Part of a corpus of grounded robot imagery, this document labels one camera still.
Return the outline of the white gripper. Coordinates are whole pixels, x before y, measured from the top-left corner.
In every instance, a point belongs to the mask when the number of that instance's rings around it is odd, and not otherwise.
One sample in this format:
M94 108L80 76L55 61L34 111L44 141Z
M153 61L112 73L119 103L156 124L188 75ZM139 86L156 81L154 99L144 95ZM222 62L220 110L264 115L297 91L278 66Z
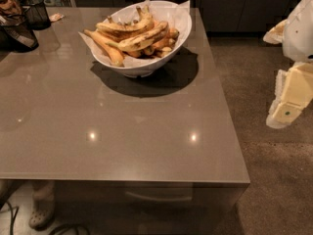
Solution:
M313 0L300 0L289 16L263 36L270 44L281 44L283 54L296 63L278 70L275 99L266 125L281 129L290 125L313 99Z

